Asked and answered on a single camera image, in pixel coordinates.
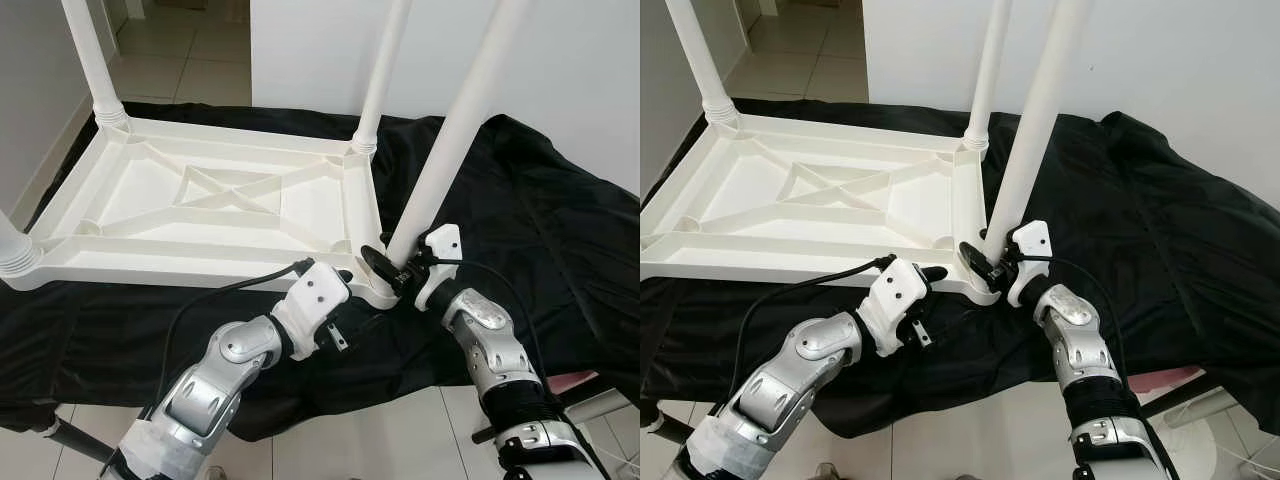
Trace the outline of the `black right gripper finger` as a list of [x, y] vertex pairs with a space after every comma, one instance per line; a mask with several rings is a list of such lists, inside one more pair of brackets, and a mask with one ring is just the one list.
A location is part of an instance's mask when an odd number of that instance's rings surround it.
[[975, 246], [968, 242], [961, 242], [957, 251], [965, 265], [987, 284], [989, 292], [1002, 292], [1002, 268], [998, 262], [989, 262]]
[[367, 264], [372, 274], [390, 287], [396, 297], [401, 297], [408, 275], [397, 268], [381, 251], [365, 244], [360, 248], [361, 259]]

